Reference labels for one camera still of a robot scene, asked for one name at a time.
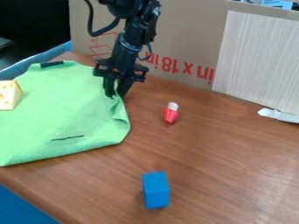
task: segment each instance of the wood grain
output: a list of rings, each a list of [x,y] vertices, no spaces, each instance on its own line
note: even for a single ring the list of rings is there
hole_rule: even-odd
[[[180,117],[166,126],[170,101]],[[123,143],[1,168],[1,183],[64,223],[298,223],[298,126],[150,76],[125,102],[132,130]],[[170,206],[146,211],[140,177],[156,170],[167,172]]]
[[[299,115],[299,23],[229,11],[213,90]]]

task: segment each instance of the green towel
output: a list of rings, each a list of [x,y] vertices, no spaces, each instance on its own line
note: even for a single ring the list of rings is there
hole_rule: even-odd
[[[107,98],[89,66],[36,64],[16,80],[24,94],[0,111],[0,166],[118,144],[129,132],[122,99]]]

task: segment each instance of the wooden table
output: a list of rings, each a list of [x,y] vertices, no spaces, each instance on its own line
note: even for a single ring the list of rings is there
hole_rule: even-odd
[[[180,117],[168,127],[161,111],[171,101]],[[151,76],[125,102],[132,130],[123,143],[1,168],[1,183],[65,223],[299,222],[298,125]],[[156,170],[167,172],[170,206],[146,211],[140,177]]]

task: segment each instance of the blue block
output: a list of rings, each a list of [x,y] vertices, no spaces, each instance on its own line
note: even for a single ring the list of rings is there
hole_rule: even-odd
[[[169,205],[168,182],[164,171],[144,173],[143,200],[146,209],[167,207]]]

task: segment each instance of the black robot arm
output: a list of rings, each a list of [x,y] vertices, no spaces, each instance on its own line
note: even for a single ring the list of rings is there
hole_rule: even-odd
[[[124,97],[135,81],[145,81],[149,71],[146,66],[136,64],[136,60],[150,57],[149,54],[147,58],[140,59],[139,52],[143,46],[147,46],[151,53],[150,42],[156,36],[161,4],[158,0],[99,0],[100,4],[108,6],[115,20],[107,27],[93,31],[94,9],[89,0],[85,2],[90,10],[87,30],[93,37],[110,31],[118,25],[120,19],[126,19],[125,32],[118,35],[112,56],[97,59],[94,68],[94,75],[104,79],[103,87],[107,97],[115,95],[115,85],[117,93]]]

